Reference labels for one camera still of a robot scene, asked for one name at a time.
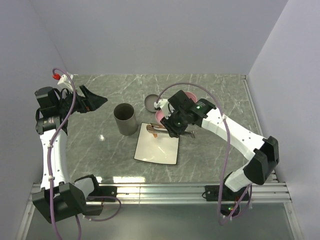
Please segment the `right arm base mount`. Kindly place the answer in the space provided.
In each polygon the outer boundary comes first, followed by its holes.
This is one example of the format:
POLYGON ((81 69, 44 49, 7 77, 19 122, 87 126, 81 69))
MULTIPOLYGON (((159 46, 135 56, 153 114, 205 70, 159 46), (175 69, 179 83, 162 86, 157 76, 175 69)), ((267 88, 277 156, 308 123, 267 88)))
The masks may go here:
MULTIPOLYGON (((207 201, 207 202, 217 202, 219 198, 219 190, 220 186, 219 185, 206 185, 204 187, 204 192, 202 193, 202 197, 207 201)), ((241 188, 237 192, 233 192, 230 190, 228 187, 225 185, 222 188, 222 197, 221 201, 222 202, 231 202, 231 201, 238 201, 243 192, 245 192, 246 187, 241 188)))

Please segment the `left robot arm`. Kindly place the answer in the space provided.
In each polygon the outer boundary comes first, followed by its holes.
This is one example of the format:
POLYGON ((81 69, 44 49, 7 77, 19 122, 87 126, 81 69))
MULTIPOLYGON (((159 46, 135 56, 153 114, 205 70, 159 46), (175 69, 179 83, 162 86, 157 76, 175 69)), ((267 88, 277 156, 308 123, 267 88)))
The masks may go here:
POLYGON ((98 216, 102 206, 89 206, 86 200, 96 201, 101 188, 94 175, 87 175, 71 182, 67 170, 66 144, 68 137, 68 112, 87 113, 97 110, 108 101, 106 97, 80 86, 83 95, 62 92, 51 86, 38 89, 34 94, 39 104, 36 111, 36 132, 43 149, 43 175, 40 191, 32 195, 35 208, 50 223, 78 214, 98 216))

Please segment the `steel tongs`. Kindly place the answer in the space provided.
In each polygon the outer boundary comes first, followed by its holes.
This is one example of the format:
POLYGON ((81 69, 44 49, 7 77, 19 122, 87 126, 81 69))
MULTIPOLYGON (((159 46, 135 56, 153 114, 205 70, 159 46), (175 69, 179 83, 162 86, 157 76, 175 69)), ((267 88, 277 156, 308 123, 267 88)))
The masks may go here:
POLYGON ((178 138, 180 136, 191 137, 192 139, 196 138, 194 131, 184 131, 183 133, 179 133, 177 136, 173 136, 168 132, 168 130, 165 127, 157 124, 147 124, 146 130, 148 133, 152 134, 155 138, 157 138, 159 134, 169 135, 171 138, 174 138, 174 137, 178 138))

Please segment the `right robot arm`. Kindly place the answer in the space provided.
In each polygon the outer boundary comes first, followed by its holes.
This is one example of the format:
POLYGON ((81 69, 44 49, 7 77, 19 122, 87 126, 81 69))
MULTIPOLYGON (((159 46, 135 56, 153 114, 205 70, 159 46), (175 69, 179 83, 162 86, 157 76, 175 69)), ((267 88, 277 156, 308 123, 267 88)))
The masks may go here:
POLYGON ((263 185, 279 163, 277 139, 253 133, 204 98, 194 102, 180 90, 169 99, 156 101, 154 108, 162 111, 160 122, 170 137, 178 138, 189 125, 196 125, 216 134, 244 156, 247 163, 230 173, 220 188, 226 200, 232 200, 249 184, 263 185))

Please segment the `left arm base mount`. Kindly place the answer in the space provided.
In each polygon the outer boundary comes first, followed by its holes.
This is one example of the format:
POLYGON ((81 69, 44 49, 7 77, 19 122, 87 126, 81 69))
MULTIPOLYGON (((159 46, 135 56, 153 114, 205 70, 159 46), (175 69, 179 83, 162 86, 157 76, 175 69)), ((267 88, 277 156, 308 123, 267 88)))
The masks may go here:
POLYGON ((86 198, 87 201, 115 202, 118 188, 116 186, 102 185, 91 192, 86 198))

